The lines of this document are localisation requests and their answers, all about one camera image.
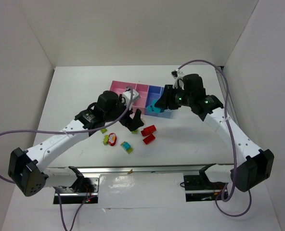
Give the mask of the teal lego piece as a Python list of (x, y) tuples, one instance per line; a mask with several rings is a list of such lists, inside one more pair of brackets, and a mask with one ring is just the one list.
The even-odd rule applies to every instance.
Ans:
[(148, 114), (159, 114), (159, 113), (163, 113), (164, 111), (165, 111), (165, 109), (163, 109), (163, 108), (159, 108), (159, 107), (156, 107), (155, 106), (155, 103), (157, 102), (158, 100), (156, 100), (156, 99), (154, 99), (153, 101), (152, 101), (152, 103), (149, 105), (149, 106), (147, 106), (147, 113)]

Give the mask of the red lego brick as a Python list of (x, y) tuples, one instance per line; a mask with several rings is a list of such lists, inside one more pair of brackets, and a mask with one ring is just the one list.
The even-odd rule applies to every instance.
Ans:
[(141, 130), (141, 134), (143, 137), (146, 137), (146, 136), (153, 134), (155, 131), (156, 131), (155, 125), (151, 125)]
[(148, 145), (155, 140), (155, 136), (153, 134), (148, 135), (143, 139), (143, 142)]

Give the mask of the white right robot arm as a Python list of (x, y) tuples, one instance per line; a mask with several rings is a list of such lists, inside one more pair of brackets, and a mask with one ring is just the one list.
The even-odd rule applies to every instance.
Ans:
[(205, 168), (210, 182), (232, 182), (238, 190), (247, 192), (271, 175), (274, 154), (256, 145), (231, 119), (221, 101), (207, 95), (198, 74), (184, 75), (173, 71), (174, 84), (166, 85), (162, 96), (154, 104), (164, 111), (189, 107), (205, 124), (210, 126), (233, 151), (232, 168), (211, 165)]

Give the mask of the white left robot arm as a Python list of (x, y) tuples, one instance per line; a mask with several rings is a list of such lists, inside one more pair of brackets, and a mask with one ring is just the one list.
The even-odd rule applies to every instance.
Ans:
[(142, 127), (141, 110), (132, 109), (132, 104), (139, 99), (140, 94), (130, 88), (120, 95), (104, 91), (96, 102), (79, 112), (57, 134), (26, 150), (13, 150), (8, 175), (26, 197), (35, 195), (44, 187), (90, 192), (90, 179), (76, 167), (50, 168), (49, 165), (75, 144), (105, 128), (108, 122), (120, 122), (129, 131)]

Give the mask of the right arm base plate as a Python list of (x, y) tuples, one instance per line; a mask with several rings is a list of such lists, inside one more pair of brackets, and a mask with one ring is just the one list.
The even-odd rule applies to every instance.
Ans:
[(184, 175), (180, 186), (185, 190), (186, 202), (214, 201), (225, 183), (203, 181), (199, 175)]

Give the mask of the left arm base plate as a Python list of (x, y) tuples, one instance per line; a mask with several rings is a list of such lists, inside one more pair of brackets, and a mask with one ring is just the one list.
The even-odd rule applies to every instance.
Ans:
[(63, 205), (78, 205), (85, 201), (85, 204), (97, 204), (100, 175), (99, 174), (85, 174), (85, 179), (79, 188), (58, 186), (55, 190), (53, 204), (59, 204), (57, 193), (61, 197)]

